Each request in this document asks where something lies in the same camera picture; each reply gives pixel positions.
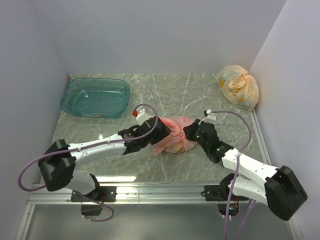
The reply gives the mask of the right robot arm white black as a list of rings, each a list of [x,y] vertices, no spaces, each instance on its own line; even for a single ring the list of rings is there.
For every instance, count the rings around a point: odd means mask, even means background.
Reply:
[[[307,201],[308,195],[294,171],[257,161],[221,141],[213,124],[195,121],[183,129],[186,138],[196,141],[214,164],[237,171],[220,181],[220,194],[226,200],[235,196],[263,203],[278,218],[288,221]]]

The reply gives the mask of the pink plastic bag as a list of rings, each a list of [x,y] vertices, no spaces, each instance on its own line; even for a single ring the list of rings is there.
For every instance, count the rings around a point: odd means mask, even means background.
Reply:
[[[157,156],[162,152],[180,154],[187,152],[196,146],[196,142],[188,140],[184,132],[185,127],[194,123],[194,118],[174,116],[172,118],[161,117],[160,120],[170,129],[170,134],[154,145],[154,156]]]

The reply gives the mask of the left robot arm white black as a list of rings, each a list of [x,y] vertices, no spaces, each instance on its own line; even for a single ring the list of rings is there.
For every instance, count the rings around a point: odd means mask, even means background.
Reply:
[[[89,201],[99,201],[104,195],[96,176],[77,168],[106,157],[135,153],[147,145],[154,145],[171,130],[160,120],[151,117],[142,124],[123,129],[100,140],[68,144],[64,139],[55,141],[38,161],[45,187],[49,192],[63,188],[84,195]]]

